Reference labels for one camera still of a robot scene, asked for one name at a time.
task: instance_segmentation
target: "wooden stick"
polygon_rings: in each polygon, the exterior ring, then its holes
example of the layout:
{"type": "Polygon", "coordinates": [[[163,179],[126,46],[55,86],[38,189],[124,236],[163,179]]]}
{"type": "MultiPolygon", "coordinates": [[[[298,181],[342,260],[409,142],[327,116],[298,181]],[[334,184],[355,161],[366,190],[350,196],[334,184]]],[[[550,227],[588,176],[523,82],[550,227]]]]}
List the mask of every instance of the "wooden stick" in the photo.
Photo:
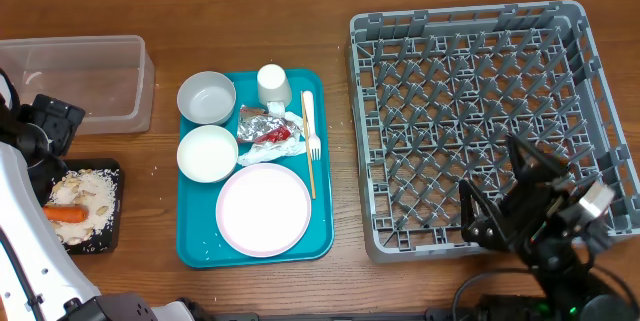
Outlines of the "wooden stick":
{"type": "Polygon", "coordinates": [[[307,161],[309,162],[309,177],[311,177],[311,199],[316,199],[316,183],[313,181],[313,164],[311,163],[311,150],[309,149],[309,129],[307,128],[307,111],[304,107],[304,97],[300,92],[302,106],[302,128],[304,129],[304,142],[307,144],[307,161]]]}

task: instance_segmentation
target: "dish rack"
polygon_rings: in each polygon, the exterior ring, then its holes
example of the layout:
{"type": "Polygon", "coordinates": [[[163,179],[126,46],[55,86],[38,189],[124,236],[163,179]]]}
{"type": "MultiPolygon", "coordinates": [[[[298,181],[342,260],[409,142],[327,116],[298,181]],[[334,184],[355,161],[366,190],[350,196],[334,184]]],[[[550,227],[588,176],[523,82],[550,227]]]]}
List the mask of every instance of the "dish rack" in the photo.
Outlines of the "dish rack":
{"type": "Polygon", "coordinates": [[[591,28],[574,1],[351,19],[350,99],[366,250],[375,262],[485,252],[460,235],[457,182],[494,202],[511,132],[568,159],[563,181],[616,192],[609,235],[640,233],[638,176],[591,28]]]}

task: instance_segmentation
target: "black container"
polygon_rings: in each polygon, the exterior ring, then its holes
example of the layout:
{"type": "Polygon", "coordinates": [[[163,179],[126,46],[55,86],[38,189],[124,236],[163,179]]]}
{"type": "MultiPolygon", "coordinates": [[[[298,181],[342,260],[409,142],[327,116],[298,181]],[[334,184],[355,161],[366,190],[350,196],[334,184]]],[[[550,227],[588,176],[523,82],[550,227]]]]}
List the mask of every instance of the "black container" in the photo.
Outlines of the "black container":
{"type": "MultiPolygon", "coordinates": [[[[111,226],[105,226],[102,233],[94,234],[87,241],[83,241],[77,245],[63,246],[69,255],[86,255],[97,254],[103,252],[112,252],[118,246],[118,230],[120,229],[120,215],[122,212],[122,195],[124,193],[124,171],[120,168],[120,164],[114,159],[79,159],[64,160],[70,171],[80,171],[83,169],[91,170],[118,170],[118,175],[111,175],[111,180],[115,189],[115,205],[113,210],[113,222],[111,226]]],[[[60,181],[62,177],[54,180],[54,185],[60,181]]]]}

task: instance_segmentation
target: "carrot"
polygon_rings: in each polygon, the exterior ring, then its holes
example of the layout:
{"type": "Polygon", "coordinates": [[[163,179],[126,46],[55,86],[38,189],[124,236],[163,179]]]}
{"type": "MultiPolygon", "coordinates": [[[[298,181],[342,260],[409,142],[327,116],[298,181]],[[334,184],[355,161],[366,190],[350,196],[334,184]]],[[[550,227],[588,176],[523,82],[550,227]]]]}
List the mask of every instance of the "carrot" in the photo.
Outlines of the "carrot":
{"type": "Polygon", "coordinates": [[[81,206],[44,206],[44,215],[50,221],[80,223],[87,219],[89,212],[81,206]]]}

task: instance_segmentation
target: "clear plastic bin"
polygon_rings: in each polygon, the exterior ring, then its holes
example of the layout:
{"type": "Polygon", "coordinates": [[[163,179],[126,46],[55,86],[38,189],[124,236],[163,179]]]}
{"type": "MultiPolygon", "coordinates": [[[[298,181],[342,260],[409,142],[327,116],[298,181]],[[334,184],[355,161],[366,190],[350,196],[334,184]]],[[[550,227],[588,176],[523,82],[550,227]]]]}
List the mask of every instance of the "clear plastic bin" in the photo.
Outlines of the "clear plastic bin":
{"type": "Polygon", "coordinates": [[[149,129],[155,68],[139,36],[0,41],[0,67],[21,103],[45,94],[84,109],[78,135],[149,129]]]}

